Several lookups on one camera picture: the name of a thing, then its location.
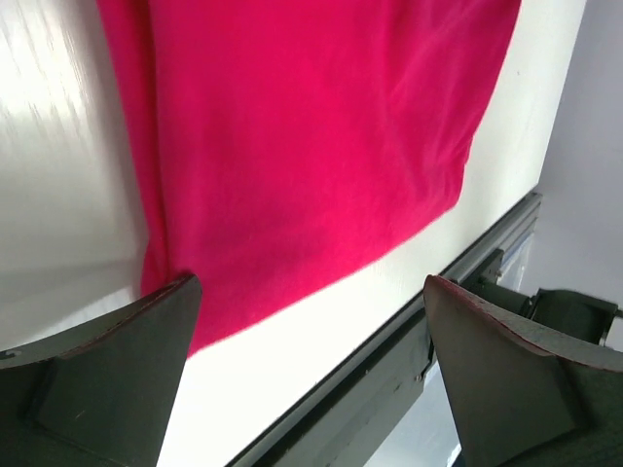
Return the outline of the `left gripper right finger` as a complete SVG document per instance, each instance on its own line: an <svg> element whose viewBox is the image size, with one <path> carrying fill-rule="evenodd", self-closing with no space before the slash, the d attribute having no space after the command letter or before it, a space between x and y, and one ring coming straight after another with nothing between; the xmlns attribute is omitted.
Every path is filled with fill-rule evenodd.
<svg viewBox="0 0 623 467"><path fill-rule="evenodd" d="M621 465L621 352L441 276L426 279L423 297L466 465Z"/></svg>

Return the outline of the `magenta t shirt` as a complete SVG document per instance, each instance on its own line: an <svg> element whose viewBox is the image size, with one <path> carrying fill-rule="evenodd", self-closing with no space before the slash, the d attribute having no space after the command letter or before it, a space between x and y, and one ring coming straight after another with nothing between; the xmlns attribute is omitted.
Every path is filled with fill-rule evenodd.
<svg viewBox="0 0 623 467"><path fill-rule="evenodd" d="M101 1L148 227L199 351L458 201L516 1Z"/></svg>

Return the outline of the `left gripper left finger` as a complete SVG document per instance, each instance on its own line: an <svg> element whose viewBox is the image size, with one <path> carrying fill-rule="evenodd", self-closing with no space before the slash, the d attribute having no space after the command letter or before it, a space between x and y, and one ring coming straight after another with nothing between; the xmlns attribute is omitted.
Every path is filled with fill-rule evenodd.
<svg viewBox="0 0 623 467"><path fill-rule="evenodd" d="M154 466L196 328L187 275L1 353L4 466Z"/></svg>

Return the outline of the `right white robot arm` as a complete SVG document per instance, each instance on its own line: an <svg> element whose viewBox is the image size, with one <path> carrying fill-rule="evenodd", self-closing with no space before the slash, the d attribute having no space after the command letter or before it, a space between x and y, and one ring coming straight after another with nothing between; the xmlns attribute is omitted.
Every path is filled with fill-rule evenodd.
<svg viewBox="0 0 623 467"><path fill-rule="evenodd" d="M565 289L539 289L525 295L518 291L521 275L521 254L496 249L463 286L526 319L582 341L605 345L613 322L622 316L617 304Z"/></svg>

